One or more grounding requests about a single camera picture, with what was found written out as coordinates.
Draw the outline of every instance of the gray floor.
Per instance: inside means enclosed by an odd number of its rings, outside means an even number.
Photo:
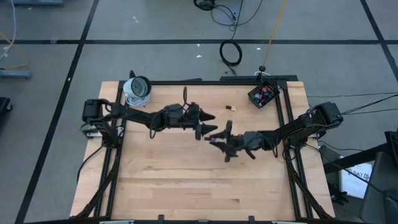
[[[17,39],[80,39],[93,0],[68,0],[64,7],[17,7]],[[222,1],[234,6],[239,1]],[[258,5],[244,1],[242,20]],[[395,0],[367,0],[386,40],[398,39]],[[260,13],[238,27],[236,39],[268,39],[282,1],[264,0]],[[11,7],[0,0],[0,32],[12,36]],[[228,39],[227,27],[215,24],[208,12],[185,0],[100,0],[88,40]],[[276,39],[376,40],[359,0],[288,0]],[[31,80],[0,79],[0,96],[10,97],[14,111],[0,135],[0,223],[14,222],[67,76],[76,45],[20,45],[31,59]],[[83,102],[98,96],[101,82],[124,80],[133,69],[151,80],[230,75],[218,44],[85,45],[78,62],[49,154],[29,207],[26,222],[67,218],[76,187],[76,172],[86,139],[78,131]],[[241,44],[238,75],[253,75],[264,60],[266,45]],[[398,45],[388,46],[398,57]],[[224,54],[236,58],[234,49]],[[0,62],[23,62],[15,49]],[[267,63],[273,75],[297,75],[308,95],[398,91],[397,80],[380,45],[273,45]],[[341,111],[384,96],[309,98],[338,104]],[[396,108],[397,99],[372,109]],[[367,149],[385,141],[384,131],[396,130],[396,111],[346,116],[324,141],[336,147]],[[344,209],[336,212],[344,216]]]

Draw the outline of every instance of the yellow cable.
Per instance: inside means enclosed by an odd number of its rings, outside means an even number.
[[[9,39],[6,37],[6,35],[4,35],[2,32],[0,32],[0,36],[10,44],[9,47],[11,47],[11,46],[15,47],[15,48],[22,54],[22,56],[26,59],[26,64],[23,64],[23,65],[14,65],[14,66],[11,66],[11,67],[9,67],[9,68],[7,68],[7,69],[20,69],[20,68],[29,67],[30,60],[29,60],[29,57],[25,54],[25,52],[24,52],[22,49],[20,49],[17,45],[12,44],[11,40],[9,40]]]
[[[264,63],[262,64],[262,66],[264,66],[264,67],[266,66],[266,63],[267,63],[267,60],[268,60],[269,52],[271,51],[271,42],[272,42],[272,38],[274,38],[275,31],[276,31],[276,27],[278,27],[280,18],[282,17],[282,13],[283,13],[283,11],[284,11],[284,9],[285,9],[285,6],[286,6],[286,2],[287,2],[287,0],[284,0],[284,3],[283,3],[283,5],[282,5],[282,7],[281,7],[281,9],[280,9],[280,11],[279,11],[278,19],[276,20],[276,23],[275,23],[275,25],[274,25],[274,29],[272,30],[271,37],[269,38],[268,47],[267,47],[267,53],[266,53],[266,59],[264,60]]]

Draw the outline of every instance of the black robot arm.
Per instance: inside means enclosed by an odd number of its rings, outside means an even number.
[[[251,151],[273,150],[287,138],[290,139],[292,147],[302,147],[310,135],[319,133],[321,137],[326,130],[339,126],[342,121],[343,116],[337,106],[326,102],[313,107],[294,121],[274,131],[246,131],[244,134],[235,136],[231,134],[232,121],[228,121],[224,131],[212,134],[205,140],[210,141],[210,144],[225,153],[225,162],[229,162],[232,157],[237,157],[237,152],[242,150],[255,159]],[[226,139],[226,141],[218,142],[217,139]]]
[[[109,112],[105,116],[103,108]],[[192,128],[195,130],[197,140],[218,128],[215,125],[200,124],[200,121],[209,121],[215,119],[215,116],[205,113],[195,103],[189,104],[187,109],[180,104],[174,104],[158,112],[147,113],[104,99],[86,100],[81,119],[97,128],[102,134],[104,146],[114,147],[119,141],[118,130],[112,128],[108,122],[120,118],[143,124],[153,131],[162,131],[165,128]]]

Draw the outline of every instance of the container with colored items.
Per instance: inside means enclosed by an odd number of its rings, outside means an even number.
[[[248,93],[249,100],[257,108],[262,108],[279,94],[279,90],[271,83],[264,81]]]

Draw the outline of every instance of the wooden table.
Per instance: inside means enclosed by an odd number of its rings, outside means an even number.
[[[302,82],[287,84],[296,118],[308,109],[307,97]],[[233,120],[233,134],[279,128],[275,103],[259,110],[248,100],[253,86],[187,87],[188,102],[194,101],[215,115],[216,119],[206,123],[218,125],[217,131],[223,130],[229,119]],[[117,89],[118,82],[104,82],[99,98],[115,101]],[[140,110],[153,112],[182,103],[182,91],[181,85],[153,86],[150,103]],[[238,111],[226,110],[226,105],[234,105]],[[282,109],[287,121],[284,100]],[[312,139],[308,143],[318,146]],[[99,146],[99,138],[89,140],[85,157]],[[282,155],[281,144],[278,149]],[[97,190],[104,152],[83,168],[71,215],[80,212]],[[334,216],[320,154],[308,147],[301,152],[308,189]],[[156,220],[163,214],[167,220],[247,220],[250,215],[256,220],[295,220],[282,156],[275,158],[272,151],[254,154],[256,160],[240,152],[238,158],[225,163],[224,154],[206,141],[195,140],[193,130],[166,129],[150,139],[145,126],[127,122],[112,219]],[[303,198],[297,189],[304,217]],[[103,208],[107,201],[106,192]]]

